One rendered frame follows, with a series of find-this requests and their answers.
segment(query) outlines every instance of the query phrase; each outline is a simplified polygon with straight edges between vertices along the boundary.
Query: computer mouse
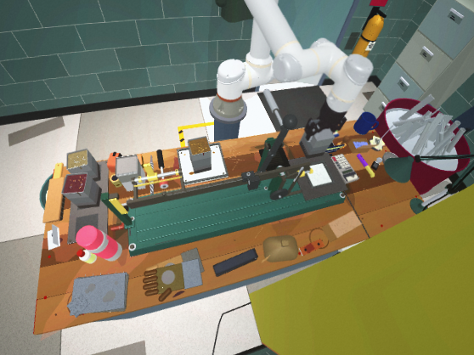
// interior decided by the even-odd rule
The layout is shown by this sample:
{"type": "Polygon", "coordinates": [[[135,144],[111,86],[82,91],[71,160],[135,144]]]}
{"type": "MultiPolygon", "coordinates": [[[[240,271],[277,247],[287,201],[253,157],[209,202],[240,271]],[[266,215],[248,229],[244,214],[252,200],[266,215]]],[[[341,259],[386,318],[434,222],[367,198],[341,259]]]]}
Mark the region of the computer mouse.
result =
{"type": "Polygon", "coordinates": [[[263,254],[267,262],[283,262],[298,257],[298,244],[291,235],[270,237],[263,241],[263,254]]]}

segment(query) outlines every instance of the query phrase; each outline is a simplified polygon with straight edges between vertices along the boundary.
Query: yellow fire extinguisher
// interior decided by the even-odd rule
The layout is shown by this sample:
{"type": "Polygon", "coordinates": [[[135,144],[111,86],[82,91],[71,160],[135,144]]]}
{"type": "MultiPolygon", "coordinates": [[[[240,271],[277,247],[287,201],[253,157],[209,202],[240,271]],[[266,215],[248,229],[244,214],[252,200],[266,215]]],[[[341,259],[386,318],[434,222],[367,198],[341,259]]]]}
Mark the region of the yellow fire extinguisher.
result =
{"type": "Polygon", "coordinates": [[[369,55],[372,48],[374,48],[375,41],[383,29],[383,20],[386,18],[386,15],[378,9],[374,14],[375,15],[367,21],[362,35],[353,50],[353,54],[359,54],[367,58],[367,55],[369,55]]]}

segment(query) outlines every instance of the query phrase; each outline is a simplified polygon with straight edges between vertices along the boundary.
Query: desk lamp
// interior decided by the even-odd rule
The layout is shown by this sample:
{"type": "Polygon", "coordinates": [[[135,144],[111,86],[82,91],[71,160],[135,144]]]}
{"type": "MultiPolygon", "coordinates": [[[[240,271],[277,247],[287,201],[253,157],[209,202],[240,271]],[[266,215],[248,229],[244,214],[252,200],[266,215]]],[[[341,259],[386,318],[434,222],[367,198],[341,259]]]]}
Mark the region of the desk lamp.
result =
{"type": "MultiPolygon", "coordinates": [[[[385,170],[390,178],[398,183],[407,183],[411,175],[411,167],[413,166],[413,160],[417,163],[421,161],[431,161],[438,159],[466,159],[474,158],[474,155],[444,155],[444,156],[419,156],[415,155],[415,158],[407,156],[405,158],[390,158],[385,161],[385,170]]],[[[466,170],[462,173],[454,183],[446,186],[446,190],[431,197],[429,200],[424,201],[421,199],[412,199],[409,203],[413,213],[418,214],[424,211],[431,203],[438,201],[443,198],[446,194],[455,194],[458,192],[458,187],[462,181],[474,170],[474,162],[472,162],[466,170]]]]}

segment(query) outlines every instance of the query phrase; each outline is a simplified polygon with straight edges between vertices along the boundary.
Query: wooden table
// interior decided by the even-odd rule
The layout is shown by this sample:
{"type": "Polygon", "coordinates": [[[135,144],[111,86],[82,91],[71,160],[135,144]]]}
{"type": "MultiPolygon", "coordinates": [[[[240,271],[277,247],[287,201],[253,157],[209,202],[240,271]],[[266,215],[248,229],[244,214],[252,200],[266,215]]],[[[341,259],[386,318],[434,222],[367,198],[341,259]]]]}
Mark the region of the wooden table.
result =
{"type": "MultiPolygon", "coordinates": [[[[303,129],[297,129],[288,133],[284,148],[289,159],[304,156],[299,146],[302,134],[303,129]]],[[[229,177],[237,178],[243,171],[255,171],[259,162],[258,150],[263,148],[266,138],[276,138],[277,135],[278,133],[265,134],[222,141],[221,147],[229,171],[229,177]]],[[[373,135],[374,133],[370,132],[366,137],[371,138],[373,135]]],[[[340,139],[353,137],[360,136],[353,130],[353,122],[347,122],[340,131],[340,139]]],[[[382,152],[371,149],[363,153],[363,156],[371,164],[377,157],[381,157],[385,151],[387,151],[386,147],[384,147],[382,152]]],[[[383,165],[375,172],[375,177],[370,178],[358,161],[357,154],[351,153],[348,147],[335,152],[335,154],[344,154],[359,176],[358,181],[348,184],[347,198],[340,205],[134,257],[128,255],[127,231],[112,232],[109,230],[109,235],[116,239],[124,249],[121,257],[115,262],[107,262],[104,259],[98,258],[96,263],[90,265],[78,259],[76,252],[80,249],[80,246],[78,244],[67,245],[71,203],[66,201],[63,219],[58,222],[47,223],[45,227],[34,334],[61,330],[159,305],[163,307],[167,304],[172,306],[176,304],[176,301],[185,303],[195,299],[199,294],[206,293],[208,295],[212,291],[218,293],[219,289],[246,282],[247,280],[247,284],[251,284],[254,282],[252,281],[253,279],[265,276],[268,273],[274,273],[291,266],[301,265],[303,267],[305,263],[308,263],[308,260],[314,262],[315,258],[368,239],[414,215],[409,207],[409,201],[418,196],[410,182],[404,184],[393,182],[387,176],[383,165]],[[298,246],[301,247],[311,242],[311,232],[314,229],[322,228],[324,225],[351,211],[355,211],[361,224],[340,238],[331,241],[324,249],[316,250],[306,256],[299,256],[293,261],[265,262],[262,243],[266,238],[277,235],[292,235],[296,239],[298,246]],[[49,251],[47,231],[51,229],[52,224],[59,228],[62,244],[60,247],[49,251]],[[184,290],[183,294],[175,298],[172,298],[173,292],[164,302],[158,301],[159,295],[144,295],[142,287],[144,270],[146,268],[194,248],[199,250],[205,269],[204,273],[201,274],[202,286],[184,290]],[[258,254],[258,259],[255,262],[216,277],[212,268],[214,264],[251,248],[255,248],[258,254]],[[71,301],[75,278],[123,272],[129,275],[127,310],[125,312],[90,313],[77,318],[70,315],[67,304],[71,301]]],[[[156,152],[143,154],[144,162],[149,162],[151,155],[154,158],[153,161],[156,169],[158,165],[156,152]]],[[[176,149],[163,150],[163,157],[166,166],[165,172],[173,170],[176,149]]],[[[179,181],[170,182],[170,189],[177,189],[179,187],[179,181]]],[[[125,202],[133,197],[133,192],[127,193],[123,188],[115,189],[109,183],[109,193],[115,192],[119,193],[119,200],[121,202],[125,202]]],[[[140,193],[146,194],[148,190],[145,189],[140,191],[140,193]]],[[[118,223],[119,221],[116,216],[109,211],[109,228],[118,223]]]]}

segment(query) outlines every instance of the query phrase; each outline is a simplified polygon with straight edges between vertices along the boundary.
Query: blue cup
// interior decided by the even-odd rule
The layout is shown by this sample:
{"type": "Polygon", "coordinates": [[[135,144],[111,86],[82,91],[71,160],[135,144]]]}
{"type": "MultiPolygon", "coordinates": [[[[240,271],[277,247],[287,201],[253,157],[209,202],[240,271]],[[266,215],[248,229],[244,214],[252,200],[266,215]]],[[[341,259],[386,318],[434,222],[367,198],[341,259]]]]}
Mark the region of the blue cup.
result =
{"type": "Polygon", "coordinates": [[[356,123],[354,123],[354,130],[360,134],[365,135],[370,130],[374,130],[379,126],[379,122],[372,113],[364,112],[356,123]]]}

